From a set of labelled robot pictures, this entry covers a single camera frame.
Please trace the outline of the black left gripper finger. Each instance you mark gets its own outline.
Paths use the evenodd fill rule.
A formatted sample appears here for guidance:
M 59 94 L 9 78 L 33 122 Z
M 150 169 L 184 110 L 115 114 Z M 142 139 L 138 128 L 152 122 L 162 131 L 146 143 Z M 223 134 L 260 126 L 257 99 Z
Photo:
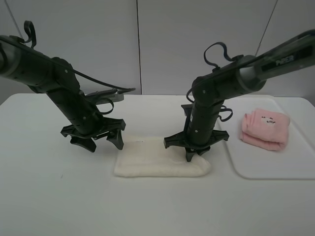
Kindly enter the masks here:
M 106 140 L 111 142 L 118 150 L 122 150 L 124 147 L 122 131 L 120 129 L 110 131 Z
M 71 137 L 70 143 L 73 145 L 80 146 L 92 153 L 96 150 L 96 144 L 93 140 L 93 138 L 80 138 L 80 137 Z

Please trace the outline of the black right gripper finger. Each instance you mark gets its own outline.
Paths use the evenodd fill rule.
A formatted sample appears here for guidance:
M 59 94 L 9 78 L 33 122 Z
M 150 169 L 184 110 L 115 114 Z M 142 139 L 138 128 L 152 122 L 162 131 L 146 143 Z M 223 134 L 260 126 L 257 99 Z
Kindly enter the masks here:
M 194 155 L 196 154 L 196 151 L 191 148 L 185 148 L 186 151 L 186 160 L 187 162 L 190 162 Z
M 197 150 L 196 153 L 197 153 L 198 155 L 203 155 L 204 153 L 208 152 L 210 149 L 211 149 L 211 147 L 208 146 L 208 147 L 206 147 L 206 148 Z

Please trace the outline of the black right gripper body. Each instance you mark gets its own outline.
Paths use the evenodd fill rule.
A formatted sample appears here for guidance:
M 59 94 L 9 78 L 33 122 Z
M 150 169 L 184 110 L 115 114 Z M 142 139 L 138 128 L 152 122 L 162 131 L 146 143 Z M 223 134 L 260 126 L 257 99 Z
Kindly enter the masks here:
M 201 150 L 210 147 L 219 141 L 228 141 L 229 134 L 226 131 L 210 130 L 206 132 L 182 131 L 175 135 L 164 138 L 164 146 L 184 147 L 189 149 Z

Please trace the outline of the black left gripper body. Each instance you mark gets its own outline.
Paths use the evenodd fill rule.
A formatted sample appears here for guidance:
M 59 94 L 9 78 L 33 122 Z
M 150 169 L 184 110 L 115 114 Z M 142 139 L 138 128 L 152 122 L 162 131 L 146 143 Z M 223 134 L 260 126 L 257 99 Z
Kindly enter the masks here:
M 82 139 L 95 138 L 107 132 L 114 132 L 115 130 L 124 130 L 126 123 L 123 119 L 106 118 L 103 117 L 100 121 L 88 121 L 83 125 L 69 125 L 61 130 L 61 134 L 71 137 L 78 137 Z

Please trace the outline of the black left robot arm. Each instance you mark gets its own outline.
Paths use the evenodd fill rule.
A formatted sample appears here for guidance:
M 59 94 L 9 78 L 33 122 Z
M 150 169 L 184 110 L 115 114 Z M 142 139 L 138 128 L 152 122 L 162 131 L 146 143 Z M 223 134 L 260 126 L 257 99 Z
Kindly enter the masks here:
M 95 140 L 105 137 L 115 147 L 124 147 L 123 119 L 106 117 L 97 104 L 114 102 L 110 96 L 116 91 L 85 95 L 71 64 L 61 58 L 49 58 L 12 37 L 0 38 L 0 75 L 28 86 L 35 93 L 46 94 L 71 123 L 61 130 L 71 137 L 71 144 L 95 152 Z

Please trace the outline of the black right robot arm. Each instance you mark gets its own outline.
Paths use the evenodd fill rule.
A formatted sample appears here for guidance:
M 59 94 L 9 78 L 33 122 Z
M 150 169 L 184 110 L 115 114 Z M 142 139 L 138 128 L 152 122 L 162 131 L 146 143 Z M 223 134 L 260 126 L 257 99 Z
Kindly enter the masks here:
M 260 56 L 238 55 L 230 58 L 227 47 L 223 55 L 229 65 L 214 67 L 211 74 L 197 77 L 188 91 L 194 100 L 182 105 L 186 115 L 182 132 L 164 138 L 165 148 L 182 147 L 186 160 L 190 162 L 195 154 L 208 152 L 211 145 L 224 140 L 229 134 L 215 130 L 220 113 L 227 111 L 224 101 L 261 90 L 270 78 L 297 71 L 315 64 L 315 31 L 308 30 Z

